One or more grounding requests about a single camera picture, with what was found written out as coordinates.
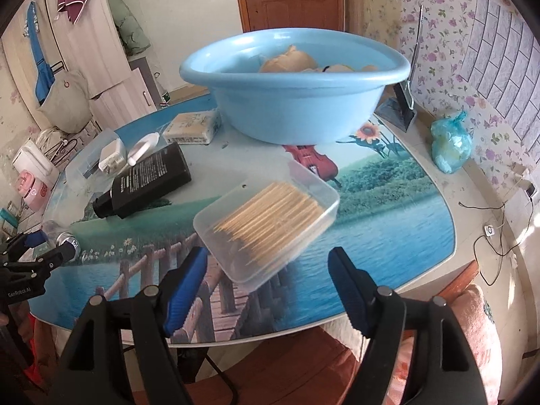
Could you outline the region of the clear plastic storage box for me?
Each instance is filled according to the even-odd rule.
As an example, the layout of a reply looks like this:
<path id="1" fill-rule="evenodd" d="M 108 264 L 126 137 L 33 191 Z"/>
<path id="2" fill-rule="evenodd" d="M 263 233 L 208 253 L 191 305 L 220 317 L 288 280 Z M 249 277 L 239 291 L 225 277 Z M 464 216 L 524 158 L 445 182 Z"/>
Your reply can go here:
<path id="1" fill-rule="evenodd" d="M 118 138 L 116 132 L 105 129 L 94 140 L 86 144 L 72 159 L 65 168 L 67 187 L 72 192 L 83 191 L 92 179 L 97 178 L 97 175 L 101 172 L 99 161 L 103 148 Z"/>

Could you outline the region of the black bottle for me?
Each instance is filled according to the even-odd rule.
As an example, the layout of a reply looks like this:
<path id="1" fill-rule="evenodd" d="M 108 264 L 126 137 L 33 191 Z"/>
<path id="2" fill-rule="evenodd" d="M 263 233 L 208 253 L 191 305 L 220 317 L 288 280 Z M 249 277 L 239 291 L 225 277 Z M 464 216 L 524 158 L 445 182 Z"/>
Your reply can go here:
<path id="1" fill-rule="evenodd" d="M 92 208 L 98 218 L 127 218 L 190 181 L 180 146 L 170 143 L 116 177 Z"/>

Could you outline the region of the clear toothpick box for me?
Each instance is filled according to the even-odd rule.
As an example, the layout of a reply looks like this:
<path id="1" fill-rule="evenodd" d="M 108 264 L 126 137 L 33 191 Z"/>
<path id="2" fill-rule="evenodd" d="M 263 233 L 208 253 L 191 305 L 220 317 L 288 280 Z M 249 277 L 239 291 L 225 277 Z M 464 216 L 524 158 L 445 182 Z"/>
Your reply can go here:
<path id="1" fill-rule="evenodd" d="M 287 155 L 242 163 L 235 187 L 194 218 L 198 237 L 247 292 L 293 262 L 337 218 L 338 191 Z"/>

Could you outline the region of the brown plush capybara toy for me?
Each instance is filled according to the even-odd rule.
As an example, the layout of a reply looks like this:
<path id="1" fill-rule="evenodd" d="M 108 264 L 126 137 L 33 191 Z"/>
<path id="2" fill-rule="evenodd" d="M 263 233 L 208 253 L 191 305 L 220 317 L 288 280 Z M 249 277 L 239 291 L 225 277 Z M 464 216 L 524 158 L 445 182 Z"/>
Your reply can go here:
<path id="1" fill-rule="evenodd" d="M 261 73 L 313 71 L 317 62 L 306 52 L 290 46 L 285 53 L 266 60 L 259 71 Z"/>

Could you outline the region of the pink appliance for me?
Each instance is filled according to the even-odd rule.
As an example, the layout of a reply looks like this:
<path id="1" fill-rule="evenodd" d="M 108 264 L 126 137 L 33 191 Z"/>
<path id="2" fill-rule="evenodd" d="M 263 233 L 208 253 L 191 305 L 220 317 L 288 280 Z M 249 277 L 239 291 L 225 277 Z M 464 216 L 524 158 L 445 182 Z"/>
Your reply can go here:
<path id="1" fill-rule="evenodd" d="M 25 204 L 34 212 L 42 209 L 49 201 L 48 185 L 27 170 L 22 170 L 19 173 L 16 190 Z"/>

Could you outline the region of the white power adapter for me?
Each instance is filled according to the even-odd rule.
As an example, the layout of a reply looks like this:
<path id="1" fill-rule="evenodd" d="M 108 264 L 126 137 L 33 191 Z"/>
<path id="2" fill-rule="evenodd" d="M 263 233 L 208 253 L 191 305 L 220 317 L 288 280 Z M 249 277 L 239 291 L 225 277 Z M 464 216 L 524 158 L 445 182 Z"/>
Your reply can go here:
<path id="1" fill-rule="evenodd" d="M 126 148 L 120 138 L 103 147 L 98 163 L 104 174 L 116 174 L 126 165 Z"/>

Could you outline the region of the beige tote bag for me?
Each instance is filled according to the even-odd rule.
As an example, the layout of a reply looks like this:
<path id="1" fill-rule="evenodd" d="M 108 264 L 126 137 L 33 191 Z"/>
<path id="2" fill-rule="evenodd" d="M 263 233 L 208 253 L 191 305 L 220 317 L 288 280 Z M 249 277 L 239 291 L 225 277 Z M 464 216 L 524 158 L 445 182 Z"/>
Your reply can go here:
<path id="1" fill-rule="evenodd" d="M 78 134 L 90 121 L 88 82 L 80 71 L 57 74 L 38 110 L 66 134 Z"/>

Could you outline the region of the white curved plastic item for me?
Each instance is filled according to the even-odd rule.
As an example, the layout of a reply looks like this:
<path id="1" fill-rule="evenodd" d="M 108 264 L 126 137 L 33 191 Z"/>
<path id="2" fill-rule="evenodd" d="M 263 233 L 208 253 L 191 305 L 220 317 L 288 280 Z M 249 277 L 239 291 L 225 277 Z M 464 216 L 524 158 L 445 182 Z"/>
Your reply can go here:
<path id="1" fill-rule="evenodd" d="M 128 151 L 127 164 L 129 166 L 135 166 L 138 162 L 154 154 L 154 152 L 165 145 L 166 141 L 160 133 L 146 134 Z"/>

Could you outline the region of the blue hanging bag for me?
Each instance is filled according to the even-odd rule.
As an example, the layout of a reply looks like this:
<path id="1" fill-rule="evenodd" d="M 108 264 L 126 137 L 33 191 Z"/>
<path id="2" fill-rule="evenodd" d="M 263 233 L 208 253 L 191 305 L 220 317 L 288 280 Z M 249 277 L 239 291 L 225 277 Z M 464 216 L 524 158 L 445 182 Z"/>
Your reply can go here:
<path id="1" fill-rule="evenodd" d="M 40 46 L 38 39 L 38 20 L 36 3 L 31 1 L 27 8 L 26 33 L 30 42 L 30 49 L 36 65 L 35 94 L 39 105 L 42 105 L 49 95 L 55 82 L 55 75 Z"/>

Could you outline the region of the blue plastic garbage bag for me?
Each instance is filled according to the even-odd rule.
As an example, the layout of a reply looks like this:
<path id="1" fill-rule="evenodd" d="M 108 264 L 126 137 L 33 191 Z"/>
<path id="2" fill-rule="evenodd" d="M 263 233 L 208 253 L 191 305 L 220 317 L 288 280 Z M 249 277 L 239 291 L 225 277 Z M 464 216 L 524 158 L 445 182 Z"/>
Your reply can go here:
<path id="1" fill-rule="evenodd" d="M 433 122 L 431 156 L 437 168 L 445 174 L 453 174 L 463 167 L 472 152 L 472 138 L 464 128 L 465 111 Z"/>

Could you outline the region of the tissue pack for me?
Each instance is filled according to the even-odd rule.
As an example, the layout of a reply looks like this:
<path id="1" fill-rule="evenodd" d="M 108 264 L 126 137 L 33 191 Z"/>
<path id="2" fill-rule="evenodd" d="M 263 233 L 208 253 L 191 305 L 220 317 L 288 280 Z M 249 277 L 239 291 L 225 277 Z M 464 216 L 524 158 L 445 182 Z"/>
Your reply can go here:
<path id="1" fill-rule="evenodd" d="M 162 136 L 168 143 L 208 145 L 220 128 L 221 115 L 217 110 L 183 112 L 170 122 Z"/>

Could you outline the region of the white wooden wardrobe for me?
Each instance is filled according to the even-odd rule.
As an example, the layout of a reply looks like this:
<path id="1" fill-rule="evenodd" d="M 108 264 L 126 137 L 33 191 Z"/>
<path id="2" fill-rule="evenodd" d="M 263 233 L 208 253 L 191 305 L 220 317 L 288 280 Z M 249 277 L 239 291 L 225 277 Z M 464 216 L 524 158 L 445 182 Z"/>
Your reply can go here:
<path id="1" fill-rule="evenodd" d="M 23 0 L 1 44 L 22 102 L 40 129 L 49 128 L 51 121 L 38 109 L 36 63 L 24 34 L 32 2 L 46 62 L 59 74 L 77 71 L 84 77 L 90 110 L 100 127 L 117 129 L 157 110 L 144 73 L 128 62 L 108 0 L 89 0 L 75 23 L 58 10 L 58 0 Z"/>

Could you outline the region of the green padded jacket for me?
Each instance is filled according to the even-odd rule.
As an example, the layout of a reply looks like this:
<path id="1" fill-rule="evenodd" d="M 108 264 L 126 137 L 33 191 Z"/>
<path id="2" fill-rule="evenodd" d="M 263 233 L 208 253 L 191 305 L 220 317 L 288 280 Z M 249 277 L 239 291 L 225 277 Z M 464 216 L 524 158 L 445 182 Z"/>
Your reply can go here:
<path id="1" fill-rule="evenodd" d="M 138 55 L 151 46 L 137 19 L 123 0 L 108 0 L 121 43 L 127 56 Z"/>

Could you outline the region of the dustpan with broom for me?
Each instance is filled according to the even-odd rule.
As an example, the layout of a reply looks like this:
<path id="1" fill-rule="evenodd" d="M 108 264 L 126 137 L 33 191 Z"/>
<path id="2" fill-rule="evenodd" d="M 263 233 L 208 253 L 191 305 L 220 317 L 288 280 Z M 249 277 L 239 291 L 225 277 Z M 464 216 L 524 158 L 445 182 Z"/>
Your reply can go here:
<path id="1" fill-rule="evenodd" d="M 416 118 L 416 110 L 414 108 L 414 97 L 412 92 L 412 81 L 420 51 L 420 40 L 422 38 L 424 11 L 424 5 L 420 5 L 410 74 L 405 80 L 393 86 L 395 96 L 385 100 L 375 110 L 375 114 L 379 118 L 385 119 L 391 125 L 395 126 L 403 132 L 406 132 L 408 130 L 408 128 Z"/>

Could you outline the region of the light blue plastic basin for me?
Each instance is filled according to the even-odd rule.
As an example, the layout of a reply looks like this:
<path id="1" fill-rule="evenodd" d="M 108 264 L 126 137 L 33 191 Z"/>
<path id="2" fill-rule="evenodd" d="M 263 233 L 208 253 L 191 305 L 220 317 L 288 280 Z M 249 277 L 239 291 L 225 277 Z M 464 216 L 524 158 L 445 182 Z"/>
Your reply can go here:
<path id="1" fill-rule="evenodd" d="M 290 46 L 318 64 L 313 71 L 261 73 L 262 64 Z M 378 71 L 329 73 L 344 64 Z M 266 143 L 332 143 L 372 117 L 386 87 L 405 80 L 407 58 L 367 37 L 336 30 L 286 27 L 214 42 L 180 66 L 186 82 L 206 87 L 218 111 L 238 132 Z"/>

